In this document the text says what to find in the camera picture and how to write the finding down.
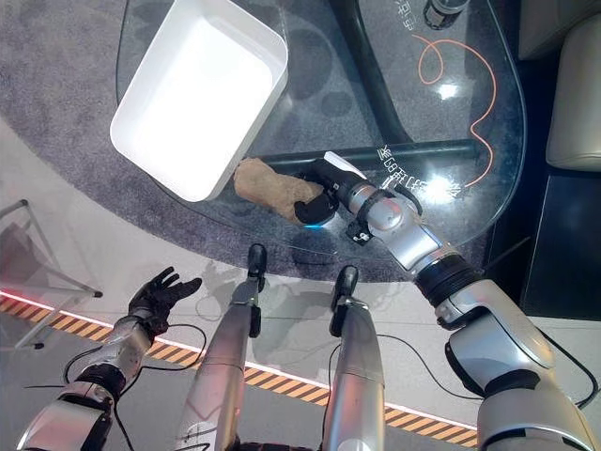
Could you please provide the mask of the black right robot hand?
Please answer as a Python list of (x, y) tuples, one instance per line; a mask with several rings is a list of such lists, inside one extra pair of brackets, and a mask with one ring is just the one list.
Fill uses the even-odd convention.
[(304, 226), (322, 226), (334, 216), (340, 205), (354, 214), (359, 224), (366, 222), (362, 205), (353, 211), (350, 203), (358, 189), (368, 184), (367, 177), (342, 156), (327, 151), (322, 158), (309, 162), (300, 177), (322, 188), (313, 200), (294, 203), (296, 217)]

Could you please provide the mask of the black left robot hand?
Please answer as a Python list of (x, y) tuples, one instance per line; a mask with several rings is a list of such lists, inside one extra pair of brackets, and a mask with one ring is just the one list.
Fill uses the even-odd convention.
[(201, 285), (200, 277), (182, 282), (174, 267), (167, 267), (135, 293), (128, 305), (128, 315), (137, 319), (153, 342), (168, 330), (170, 311), (176, 303), (192, 296)]

